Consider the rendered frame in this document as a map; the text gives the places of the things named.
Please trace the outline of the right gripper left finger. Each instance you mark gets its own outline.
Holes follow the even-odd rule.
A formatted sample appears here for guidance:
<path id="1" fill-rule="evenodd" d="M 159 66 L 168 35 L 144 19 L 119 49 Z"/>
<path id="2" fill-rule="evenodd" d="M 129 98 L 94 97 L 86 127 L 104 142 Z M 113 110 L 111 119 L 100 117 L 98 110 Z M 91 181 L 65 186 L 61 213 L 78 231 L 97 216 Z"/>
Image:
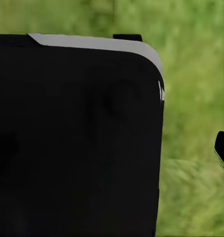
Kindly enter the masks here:
<path id="1" fill-rule="evenodd" d="M 14 131 L 0 135 L 0 179 L 9 167 L 18 150 L 18 140 Z"/>

